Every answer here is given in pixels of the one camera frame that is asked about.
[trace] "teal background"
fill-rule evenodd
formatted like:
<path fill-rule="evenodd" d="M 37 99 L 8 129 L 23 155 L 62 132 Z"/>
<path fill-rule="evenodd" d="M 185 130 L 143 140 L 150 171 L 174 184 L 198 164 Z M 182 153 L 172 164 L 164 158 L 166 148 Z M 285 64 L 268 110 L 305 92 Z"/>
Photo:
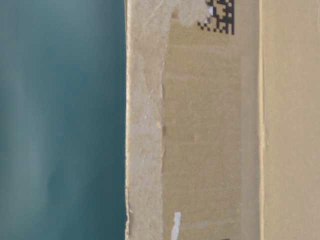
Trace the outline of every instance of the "teal background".
<path fill-rule="evenodd" d="M 0 240 L 122 240 L 124 0 L 0 0 Z"/>

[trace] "corrugated cardboard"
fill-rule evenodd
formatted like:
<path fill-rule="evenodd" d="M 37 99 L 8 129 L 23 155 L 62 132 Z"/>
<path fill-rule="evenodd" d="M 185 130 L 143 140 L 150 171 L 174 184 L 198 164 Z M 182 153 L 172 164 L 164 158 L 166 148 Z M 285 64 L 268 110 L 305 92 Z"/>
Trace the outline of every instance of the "corrugated cardboard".
<path fill-rule="evenodd" d="M 127 239 L 320 239 L 319 2 L 229 2 L 127 3 Z"/>

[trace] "cardboard surface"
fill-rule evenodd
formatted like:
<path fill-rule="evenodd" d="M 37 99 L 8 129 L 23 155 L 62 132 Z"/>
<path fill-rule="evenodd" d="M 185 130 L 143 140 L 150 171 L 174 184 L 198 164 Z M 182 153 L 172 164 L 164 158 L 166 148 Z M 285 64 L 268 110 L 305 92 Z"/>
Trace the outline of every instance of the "cardboard surface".
<path fill-rule="evenodd" d="M 319 1 L 271 0 L 262 9 L 264 239 L 318 240 Z"/>
<path fill-rule="evenodd" d="M 208 2 L 128 2 L 127 238 L 319 239 L 319 2 Z"/>

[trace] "cardboard seam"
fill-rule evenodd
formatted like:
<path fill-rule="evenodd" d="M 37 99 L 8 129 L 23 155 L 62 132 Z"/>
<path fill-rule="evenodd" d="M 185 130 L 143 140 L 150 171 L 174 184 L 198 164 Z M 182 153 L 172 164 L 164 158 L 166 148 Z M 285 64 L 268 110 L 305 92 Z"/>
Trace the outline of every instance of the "cardboard seam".
<path fill-rule="evenodd" d="M 318 12 L 316 16 L 316 25 L 317 25 L 317 32 L 320 34 L 320 0 L 316 0 L 318 4 Z"/>
<path fill-rule="evenodd" d="M 259 221 L 260 240 L 265 239 L 265 178 L 264 157 L 266 149 L 265 126 L 265 74 L 263 50 L 263 0 L 259 0 L 259 67 L 258 67 L 258 108 L 259 108 Z"/>

